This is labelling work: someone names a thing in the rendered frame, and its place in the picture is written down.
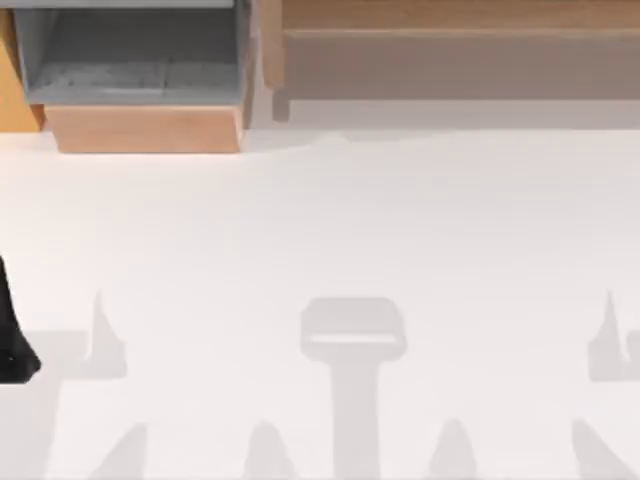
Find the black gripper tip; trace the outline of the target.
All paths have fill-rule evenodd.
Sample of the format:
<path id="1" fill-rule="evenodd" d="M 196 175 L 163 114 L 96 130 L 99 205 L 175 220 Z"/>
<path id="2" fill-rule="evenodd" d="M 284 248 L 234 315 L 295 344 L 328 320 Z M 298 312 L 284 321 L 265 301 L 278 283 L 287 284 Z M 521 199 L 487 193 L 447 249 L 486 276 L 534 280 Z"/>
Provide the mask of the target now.
<path id="1" fill-rule="evenodd" d="M 42 363 L 18 323 L 0 256 L 0 384 L 26 384 Z"/>

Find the wooden cupboard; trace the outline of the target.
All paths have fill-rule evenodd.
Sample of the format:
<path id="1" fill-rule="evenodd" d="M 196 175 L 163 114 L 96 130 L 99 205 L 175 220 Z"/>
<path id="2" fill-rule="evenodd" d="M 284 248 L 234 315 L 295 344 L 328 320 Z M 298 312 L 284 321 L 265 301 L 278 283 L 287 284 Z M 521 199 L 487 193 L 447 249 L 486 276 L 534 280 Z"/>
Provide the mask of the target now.
<path id="1" fill-rule="evenodd" d="M 44 122 L 43 106 L 25 100 L 13 16 L 0 8 L 0 133 L 37 133 Z"/>

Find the open wooden shelf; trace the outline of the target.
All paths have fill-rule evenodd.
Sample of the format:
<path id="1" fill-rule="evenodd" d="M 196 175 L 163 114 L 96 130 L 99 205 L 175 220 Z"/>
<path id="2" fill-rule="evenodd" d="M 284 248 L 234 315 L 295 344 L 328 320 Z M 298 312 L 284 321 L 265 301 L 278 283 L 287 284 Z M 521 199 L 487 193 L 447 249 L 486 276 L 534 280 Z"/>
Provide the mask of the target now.
<path id="1" fill-rule="evenodd" d="M 640 99 L 640 0 L 256 0 L 276 120 L 303 101 Z"/>

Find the pale wooden drawer front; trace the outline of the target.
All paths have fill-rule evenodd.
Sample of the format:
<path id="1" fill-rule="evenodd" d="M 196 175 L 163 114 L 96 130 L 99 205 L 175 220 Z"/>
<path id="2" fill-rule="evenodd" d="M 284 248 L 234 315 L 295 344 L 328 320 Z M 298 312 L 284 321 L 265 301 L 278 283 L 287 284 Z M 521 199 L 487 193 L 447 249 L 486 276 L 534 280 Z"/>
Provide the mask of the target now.
<path id="1" fill-rule="evenodd" d="M 63 153 L 237 153 L 241 106 L 47 105 L 45 116 Z"/>

